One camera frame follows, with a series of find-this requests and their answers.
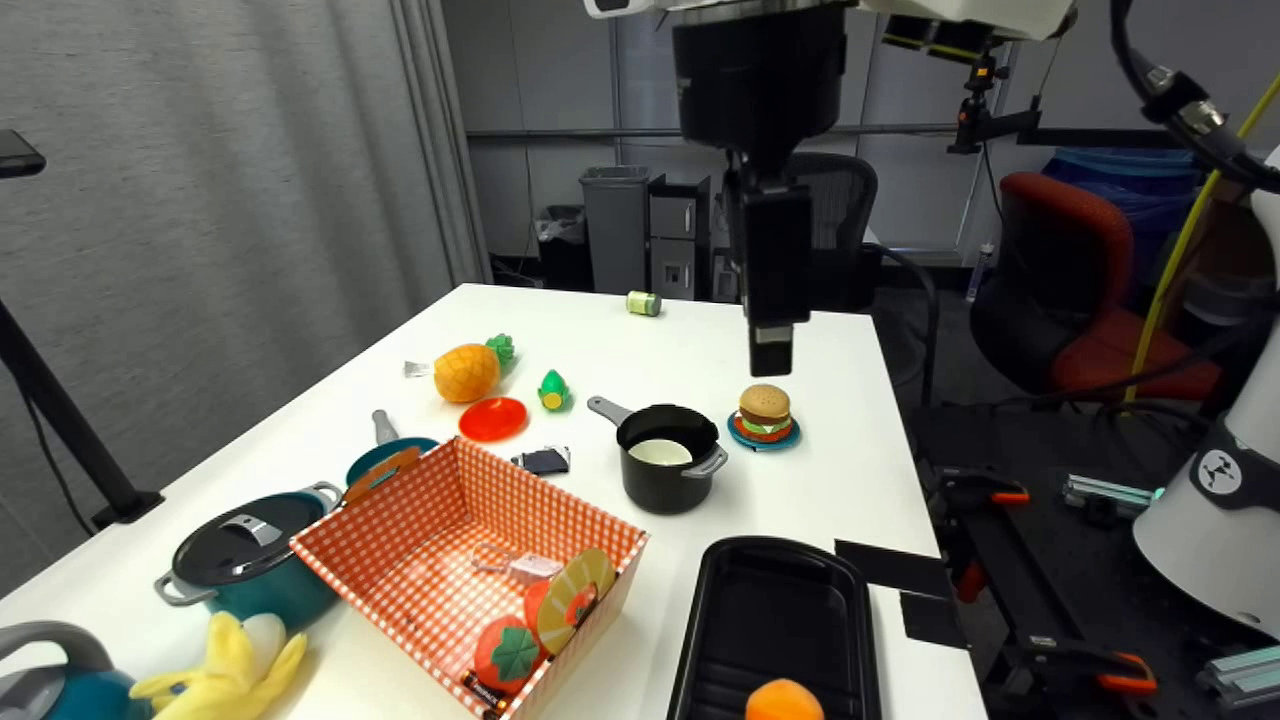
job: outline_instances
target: white table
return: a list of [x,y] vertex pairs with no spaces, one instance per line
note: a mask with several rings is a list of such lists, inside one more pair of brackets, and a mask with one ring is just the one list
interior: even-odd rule
[[[404,360],[433,362],[442,348],[512,333],[521,362],[506,395],[532,408],[532,427],[490,452],[512,456],[543,444],[572,444],[572,476],[553,485],[646,529],[646,546],[622,611],[594,638],[590,656],[561,674],[549,716],[664,716],[700,552],[720,536],[768,532],[831,552],[831,538],[860,538],[896,552],[934,555],[915,463],[896,414],[890,382],[869,317],[817,310],[795,329],[793,390],[803,444],[779,456],[730,452],[710,496],[689,515],[646,515],[621,488],[611,424],[583,408],[611,395],[628,408],[675,401],[707,414],[734,408],[746,376],[743,310],[730,305],[664,305],[659,318],[628,317],[621,294],[517,293],[468,283],[360,351],[351,362],[270,410],[263,424],[166,485],[166,500],[133,529],[106,529],[60,563],[2,595],[0,624],[72,621],[92,628],[129,674],[190,666],[207,614],[166,609],[152,578],[173,546],[223,509],[253,496],[341,479],[373,444],[373,408],[389,408],[404,435],[455,435],[433,381],[406,381]],[[576,410],[543,414],[536,382],[561,366]],[[871,586],[881,703],[896,720],[982,716],[973,662],[955,648],[902,637],[890,586]],[[331,609],[310,630],[317,674],[280,716],[463,716],[360,611]]]

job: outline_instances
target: metal pole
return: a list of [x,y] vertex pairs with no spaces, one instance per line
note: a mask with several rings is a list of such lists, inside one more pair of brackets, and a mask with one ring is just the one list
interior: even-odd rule
[[0,301],[0,360],[8,362],[14,386],[40,408],[40,414],[51,424],[51,431],[67,444],[77,463],[106,500],[106,509],[92,515],[97,529],[133,523],[161,504],[161,493],[134,493],[129,485],[106,444],[87,427],[87,420],[79,414],[65,382],[51,376],[51,366],[40,360],[35,344],[13,318],[2,301]]

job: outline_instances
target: yellow toy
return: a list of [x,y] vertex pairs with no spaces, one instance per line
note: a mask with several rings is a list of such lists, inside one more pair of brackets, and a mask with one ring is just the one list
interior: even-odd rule
[[460,344],[435,360],[435,386],[449,404],[480,404],[500,382],[500,360],[482,344]]
[[133,701],[147,701],[157,720],[258,720],[298,679],[309,637],[284,643],[280,614],[248,614],[245,624],[215,611],[207,624],[203,662],[133,683]]

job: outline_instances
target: black pot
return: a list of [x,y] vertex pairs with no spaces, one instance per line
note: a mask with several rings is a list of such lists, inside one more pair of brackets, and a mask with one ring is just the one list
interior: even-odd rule
[[675,515],[707,500],[710,476],[729,459],[720,446],[720,427],[707,414],[681,404],[646,404],[628,410],[605,395],[590,395],[587,408],[615,424],[622,488],[630,504]]
[[207,605],[235,621],[270,611],[298,630],[322,614],[337,593],[293,555],[289,538],[341,504],[341,488],[310,485],[241,504],[196,529],[175,552],[157,595],[173,609]]

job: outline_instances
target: black tray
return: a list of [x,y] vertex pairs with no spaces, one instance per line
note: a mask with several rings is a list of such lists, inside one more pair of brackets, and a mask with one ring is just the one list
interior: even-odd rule
[[876,720],[876,643],[865,574],[829,552],[730,536],[702,552],[667,720],[741,720],[793,674],[829,720]]

